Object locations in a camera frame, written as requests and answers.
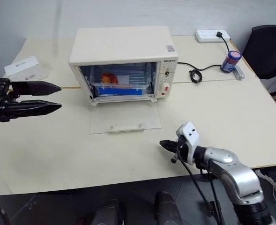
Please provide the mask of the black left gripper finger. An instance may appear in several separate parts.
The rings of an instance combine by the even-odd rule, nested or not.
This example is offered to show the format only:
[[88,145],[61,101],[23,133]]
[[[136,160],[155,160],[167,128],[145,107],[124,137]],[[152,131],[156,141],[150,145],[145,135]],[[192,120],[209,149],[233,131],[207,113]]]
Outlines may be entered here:
[[61,104],[44,100],[31,100],[10,103],[6,106],[6,117],[20,118],[50,114],[62,107]]
[[47,96],[61,91],[61,87],[45,81],[12,82],[11,86],[17,95]]

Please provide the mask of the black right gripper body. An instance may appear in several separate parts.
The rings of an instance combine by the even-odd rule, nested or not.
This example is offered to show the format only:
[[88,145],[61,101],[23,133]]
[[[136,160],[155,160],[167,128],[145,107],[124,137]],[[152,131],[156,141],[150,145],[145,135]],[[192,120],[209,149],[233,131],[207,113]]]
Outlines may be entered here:
[[174,156],[171,158],[172,163],[182,159],[183,162],[194,165],[194,138],[191,136],[180,136],[177,141],[171,141],[171,152]]

